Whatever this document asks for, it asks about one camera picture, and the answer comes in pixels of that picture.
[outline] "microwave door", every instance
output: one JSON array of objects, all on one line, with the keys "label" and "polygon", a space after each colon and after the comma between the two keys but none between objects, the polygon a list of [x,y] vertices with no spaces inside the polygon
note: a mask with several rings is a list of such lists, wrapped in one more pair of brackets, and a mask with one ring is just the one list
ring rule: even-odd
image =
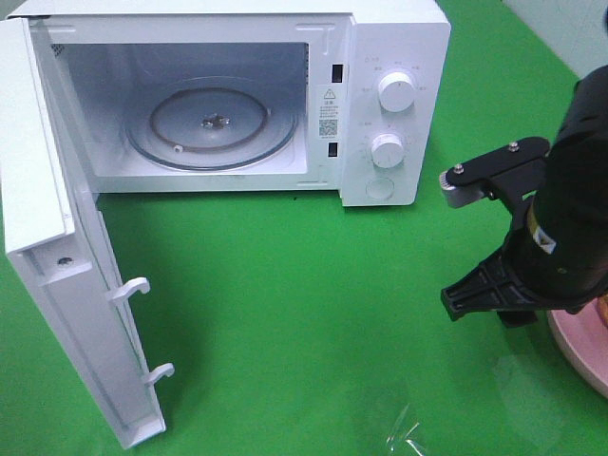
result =
[{"label": "microwave door", "polygon": [[30,32],[28,20],[0,22],[9,63],[0,66],[6,252],[122,446],[132,447],[165,430],[154,384],[173,366],[146,365],[127,299],[149,285],[122,283],[86,172],[73,160],[78,139],[53,102],[52,70],[39,73],[47,54],[35,54],[32,36],[52,57],[48,36]]}]

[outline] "pink plate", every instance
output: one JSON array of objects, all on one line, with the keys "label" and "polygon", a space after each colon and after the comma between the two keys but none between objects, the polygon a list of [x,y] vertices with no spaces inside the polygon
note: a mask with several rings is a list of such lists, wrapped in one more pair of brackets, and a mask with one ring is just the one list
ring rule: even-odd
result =
[{"label": "pink plate", "polygon": [[593,388],[608,397],[608,328],[599,318],[597,301],[576,315],[553,311],[548,316],[563,354]]}]

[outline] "green tablecloth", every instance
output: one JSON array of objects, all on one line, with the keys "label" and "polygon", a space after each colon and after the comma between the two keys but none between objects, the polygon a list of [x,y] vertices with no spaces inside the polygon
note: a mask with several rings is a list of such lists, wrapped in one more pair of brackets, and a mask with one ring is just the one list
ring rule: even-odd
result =
[{"label": "green tablecloth", "polygon": [[[546,319],[450,322],[439,291],[503,240],[498,202],[447,208],[437,176],[553,138],[575,76],[499,1],[440,2],[452,39],[418,199],[334,192],[103,196],[168,430],[141,455],[382,455],[400,428],[435,455],[605,454],[608,402]],[[123,454],[5,258],[0,453]],[[394,454],[413,454],[402,451]]]}]

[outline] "white microwave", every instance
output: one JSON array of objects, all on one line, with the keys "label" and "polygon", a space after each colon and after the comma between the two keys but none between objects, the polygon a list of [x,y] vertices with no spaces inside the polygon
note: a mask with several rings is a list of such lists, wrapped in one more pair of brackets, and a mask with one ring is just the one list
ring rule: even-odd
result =
[{"label": "white microwave", "polygon": [[450,26],[432,0],[29,0],[0,22],[9,259],[123,447],[165,430],[95,199],[412,203]]}]

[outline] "white knob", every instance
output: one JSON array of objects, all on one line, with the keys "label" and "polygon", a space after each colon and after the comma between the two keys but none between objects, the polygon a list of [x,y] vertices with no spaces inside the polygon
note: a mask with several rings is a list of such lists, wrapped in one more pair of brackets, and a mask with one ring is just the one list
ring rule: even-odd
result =
[{"label": "white knob", "polygon": [[414,103],[416,88],[412,79],[400,71],[386,75],[378,85],[380,105],[390,112],[400,112]]},{"label": "white knob", "polygon": [[392,168],[405,156],[406,150],[397,135],[380,135],[371,142],[371,159],[380,168]]}]

